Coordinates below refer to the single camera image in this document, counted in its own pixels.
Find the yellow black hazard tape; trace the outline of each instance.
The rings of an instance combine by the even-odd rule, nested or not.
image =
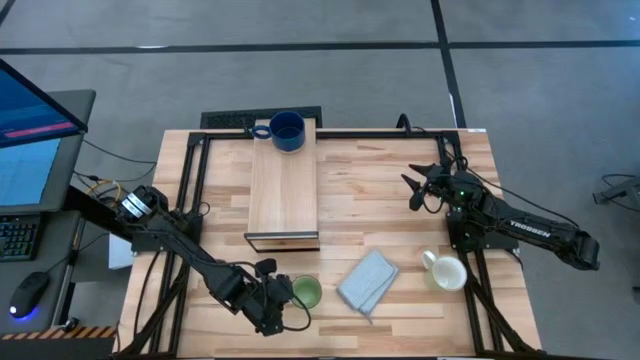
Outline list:
[[[78,326],[66,333],[60,328],[51,328],[43,332],[5,334],[1,340],[46,340],[46,339],[97,339],[111,338],[116,335],[115,326]]]

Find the white mug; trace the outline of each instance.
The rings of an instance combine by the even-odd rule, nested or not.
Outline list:
[[[467,282],[467,269],[462,261],[451,256],[436,257],[427,250],[422,253],[422,263],[428,275],[443,290],[458,291]]]

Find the blue mug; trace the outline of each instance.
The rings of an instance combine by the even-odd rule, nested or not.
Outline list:
[[[277,113],[267,125],[256,125],[251,134],[258,139],[269,139],[280,151],[294,152],[304,145],[304,119],[298,113]]]

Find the black mat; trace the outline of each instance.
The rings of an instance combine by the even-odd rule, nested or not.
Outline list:
[[[316,129],[322,127],[320,106],[303,106],[203,112],[200,116],[200,129],[251,129],[256,124],[256,120],[271,119],[282,111],[294,111],[303,118],[314,118],[316,119]]]

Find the green cup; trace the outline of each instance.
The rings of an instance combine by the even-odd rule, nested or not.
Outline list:
[[[322,298],[322,286],[318,279],[310,275],[302,275],[293,281],[293,293],[302,301],[302,303],[311,309],[318,305]],[[293,305],[302,309],[302,305],[293,299]]]

